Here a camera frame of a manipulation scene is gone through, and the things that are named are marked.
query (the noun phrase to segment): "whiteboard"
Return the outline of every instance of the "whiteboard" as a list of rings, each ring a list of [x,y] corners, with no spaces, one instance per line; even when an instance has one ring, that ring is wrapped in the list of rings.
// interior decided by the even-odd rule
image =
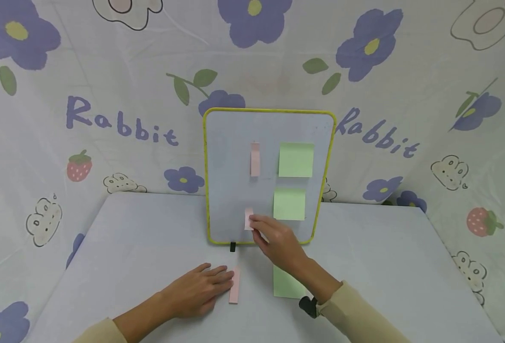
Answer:
[[[245,209],[273,216],[278,188],[306,190],[303,221],[282,221],[298,240],[313,239],[336,118],[325,111],[213,108],[203,117],[208,238],[213,243],[252,243]],[[278,177],[281,142],[315,145],[313,175]],[[260,144],[260,176],[251,177],[251,143]]]

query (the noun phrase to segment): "strawberry print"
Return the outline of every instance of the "strawberry print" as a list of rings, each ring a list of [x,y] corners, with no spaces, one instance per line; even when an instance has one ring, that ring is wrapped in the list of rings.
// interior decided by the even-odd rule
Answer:
[[[476,207],[467,216],[467,228],[476,236],[486,237],[493,235],[497,228],[504,228],[504,225],[498,222],[494,212]]]
[[[73,155],[69,158],[68,163],[68,178],[73,182],[83,181],[92,168],[92,159],[85,155],[86,150],[83,150],[79,155]]]

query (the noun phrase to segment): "pink sticky note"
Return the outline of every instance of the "pink sticky note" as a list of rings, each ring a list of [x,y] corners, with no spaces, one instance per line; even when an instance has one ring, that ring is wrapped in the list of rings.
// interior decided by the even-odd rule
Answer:
[[[247,207],[245,209],[245,230],[252,230],[251,220],[248,219],[248,217],[251,216],[252,214],[254,214],[254,212],[252,212],[252,207]]]
[[[233,268],[233,286],[229,290],[229,303],[238,303],[239,300],[239,279],[241,278],[241,271],[239,270],[239,266],[235,266]]]
[[[260,143],[251,143],[251,176],[260,176]]]

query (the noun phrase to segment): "white tabletop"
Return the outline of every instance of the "white tabletop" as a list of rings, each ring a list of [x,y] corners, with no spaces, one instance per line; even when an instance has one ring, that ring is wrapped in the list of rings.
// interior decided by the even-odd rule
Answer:
[[[501,342],[420,209],[323,203],[305,250],[412,342]],[[202,262],[240,265],[239,303],[223,295],[205,318],[168,322],[144,342],[346,342],[298,300],[273,297],[273,268],[257,247],[208,243],[205,198],[132,192],[106,200],[28,342],[71,342]]]

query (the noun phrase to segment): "purple flower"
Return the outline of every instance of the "purple flower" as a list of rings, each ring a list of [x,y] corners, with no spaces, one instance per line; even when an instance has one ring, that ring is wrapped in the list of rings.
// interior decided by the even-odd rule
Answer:
[[[68,262],[66,262],[66,269],[69,267],[69,264],[73,260],[75,253],[78,252],[80,244],[83,243],[83,239],[84,239],[84,234],[80,233],[73,240],[73,250],[72,250],[71,254],[69,254]]]
[[[402,10],[384,14],[370,10],[357,19],[353,38],[346,40],[336,52],[336,62],[349,68],[347,78],[352,82],[362,80],[375,65],[381,64],[395,48],[395,32],[403,19]]]
[[[366,187],[366,192],[363,193],[363,199],[382,202],[395,192],[402,181],[402,176],[397,176],[389,180],[378,179],[371,181]]]
[[[24,318],[28,306],[23,301],[12,303],[0,312],[0,343],[20,343],[28,334],[30,322]]]
[[[60,33],[39,18],[31,0],[0,0],[0,59],[12,57],[20,67],[43,69],[47,51],[60,46]]]
[[[418,198],[418,196],[413,191],[401,192],[401,196],[397,198],[397,205],[419,207],[424,211],[424,213],[427,212],[426,201]]]
[[[464,114],[454,124],[452,129],[460,131],[469,131],[477,129],[483,122],[484,118],[489,118],[500,110],[502,101],[500,98],[490,95],[488,92],[483,93],[473,105],[465,111]]]
[[[205,180],[195,174],[192,167],[165,170],[165,178],[168,180],[168,187],[177,192],[197,193],[199,187],[205,185]]]
[[[285,13],[292,0],[218,0],[218,10],[230,24],[229,36],[239,48],[249,48],[259,40],[275,42],[285,28]]]
[[[199,104],[199,114],[203,116],[213,107],[245,108],[245,98],[239,94],[228,94],[227,91],[213,91],[207,100]]]

